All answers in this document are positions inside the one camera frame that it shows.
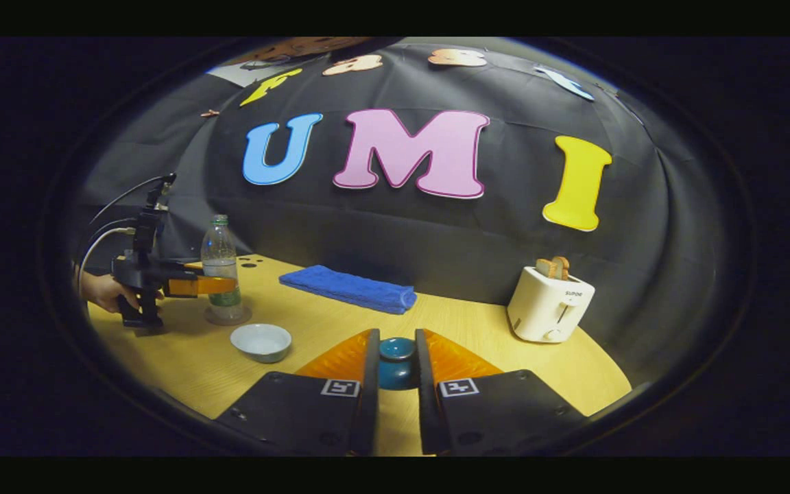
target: green bottle label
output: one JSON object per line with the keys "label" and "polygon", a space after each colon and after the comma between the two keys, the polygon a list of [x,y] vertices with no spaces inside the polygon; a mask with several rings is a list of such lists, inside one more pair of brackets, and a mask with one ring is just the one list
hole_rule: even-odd
{"label": "green bottle label", "polygon": [[241,297],[239,296],[239,287],[236,287],[232,292],[225,294],[209,294],[209,301],[211,304],[218,307],[231,307],[239,305]]}

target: blue letter u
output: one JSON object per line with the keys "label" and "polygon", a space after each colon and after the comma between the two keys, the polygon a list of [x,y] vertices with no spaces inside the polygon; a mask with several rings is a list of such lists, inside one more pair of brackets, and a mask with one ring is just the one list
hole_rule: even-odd
{"label": "blue letter u", "polygon": [[242,176],[255,185],[273,185],[286,181],[303,165],[304,156],[307,154],[307,143],[310,142],[310,131],[313,130],[313,125],[321,119],[321,113],[307,113],[307,115],[297,116],[288,121],[285,124],[291,128],[288,150],[285,151],[285,158],[282,162],[273,166],[267,166],[267,163],[264,163],[264,156],[267,154],[270,135],[276,132],[279,124],[264,124],[248,131],[246,154],[242,159]]}

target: plastic water bottle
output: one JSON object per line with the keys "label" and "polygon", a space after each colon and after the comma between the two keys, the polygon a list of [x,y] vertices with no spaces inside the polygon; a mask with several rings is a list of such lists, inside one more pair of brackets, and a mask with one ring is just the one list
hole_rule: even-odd
{"label": "plastic water bottle", "polygon": [[200,259],[206,276],[237,279],[236,289],[225,294],[209,294],[211,312],[216,322],[239,322],[243,318],[242,297],[236,272],[236,248],[228,229],[228,216],[213,216],[213,225],[203,237]]}

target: human hand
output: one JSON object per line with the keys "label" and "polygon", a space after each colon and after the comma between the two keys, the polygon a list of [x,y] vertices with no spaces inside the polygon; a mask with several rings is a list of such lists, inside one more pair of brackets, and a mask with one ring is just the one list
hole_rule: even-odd
{"label": "human hand", "polygon": [[[118,308],[118,295],[123,295],[126,301],[139,310],[139,300],[134,291],[125,287],[110,274],[94,276],[90,272],[81,273],[81,298],[97,304],[110,313],[120,312]],[[156,293],[157,300],[163,300],[163,294]]]}

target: folded towel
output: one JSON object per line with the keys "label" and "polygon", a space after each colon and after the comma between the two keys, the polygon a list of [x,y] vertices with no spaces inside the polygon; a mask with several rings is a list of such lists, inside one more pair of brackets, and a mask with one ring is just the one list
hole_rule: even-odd
{"label": "folded towel", "polygon": [[352,303],[390,314],[404,314],[416,303],[413,287],[361,278],[325,266],[310,266],[279,277],[287,287],[298,288],[345,303]]}

